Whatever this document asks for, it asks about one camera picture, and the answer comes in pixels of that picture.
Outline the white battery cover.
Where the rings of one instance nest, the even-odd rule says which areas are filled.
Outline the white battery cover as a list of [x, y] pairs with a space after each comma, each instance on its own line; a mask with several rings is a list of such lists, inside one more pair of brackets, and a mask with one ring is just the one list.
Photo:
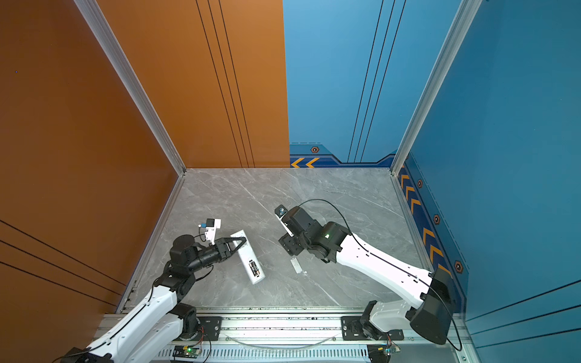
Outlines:
[[301, 265], [296, 257], [292, 257], [290, 259], [290, 262], [291, 262], [291, 264], [292, 264], [292, 266], [297, 274], [301, 274], [303, 272], [303, 269], [302, 269], [302, 267], [301, 267]]

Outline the white remote control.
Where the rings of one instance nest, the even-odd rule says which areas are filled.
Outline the white remote control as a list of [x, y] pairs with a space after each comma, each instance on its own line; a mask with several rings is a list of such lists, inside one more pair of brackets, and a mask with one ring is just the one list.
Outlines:
[[[246, 239], [248, 239], [247, 244], [244, 247], [242, 247], [237, 253], [241, 259], [241, 263], [242, 263], [243, 267], [245, 268], [246, 273], [248, 274], [249, 279], [251, 280], [251, 284], [260, 283], [260, 281], [262, 281], [266, 276], [265, 276], [265, 272], [263, 271], [262, 266], [260, 265], [260, 262], [257, 258], [257, 255], [255, 254], [254, 249], [251, 246], [249, 237], [246, 236], [244, 230], [240, 230], [240, 231], [232, 234], [231, 237], [246, 237]], [[251, 260], [255, 261], [260, 268], [260, 277], [259, 278], [254, 277], [253, 273], [251, 272], [251, 268], [249, 266], [249, 262]]]

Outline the black battery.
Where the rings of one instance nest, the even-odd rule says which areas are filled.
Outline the black battery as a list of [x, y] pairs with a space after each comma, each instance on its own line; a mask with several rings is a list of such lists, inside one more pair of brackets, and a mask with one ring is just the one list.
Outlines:
[[249, 266], [251, 268], [251, 272], [253, 273], [254, 277], [259, 278], [260, 277], [260, 268], [257, 265], [257, 263], [253, 260], [251, 260], [249, 262]]

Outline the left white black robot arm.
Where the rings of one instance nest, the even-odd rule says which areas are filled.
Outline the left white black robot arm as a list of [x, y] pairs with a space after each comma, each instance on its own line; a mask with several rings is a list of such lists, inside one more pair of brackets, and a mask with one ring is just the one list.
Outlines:
[[178, 337], [203, 336], [197, 309], [182, 300], [203, 279], [196, 276], [198, 271], [228, 260], [247, 241], [246, 237], [222, 237], [204, 247], [193, 235], [177, 237], [163, 273], [146, 297], [85, 349], [74, 347], [55, 361], [149, 362]]

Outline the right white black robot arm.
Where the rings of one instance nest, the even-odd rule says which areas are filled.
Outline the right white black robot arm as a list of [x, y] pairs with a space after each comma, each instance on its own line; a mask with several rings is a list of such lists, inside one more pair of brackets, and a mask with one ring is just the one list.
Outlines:
[[300, 206], [280, 205], [275, 215], [286, 231], [278, 242], [290, 256], [307, 251], [324, 263], [354, 269], [400, 297], [400, 302], [368, 303], [359, 318], [365, 338], [390, 340], [390, 331], [411, 328], [431, 343], [448, 343], [449, 331], [457, 328], [453, 318], [457, 302], [449, 273], [404, 263], [364, 242], [346, 224], [321, 225]]

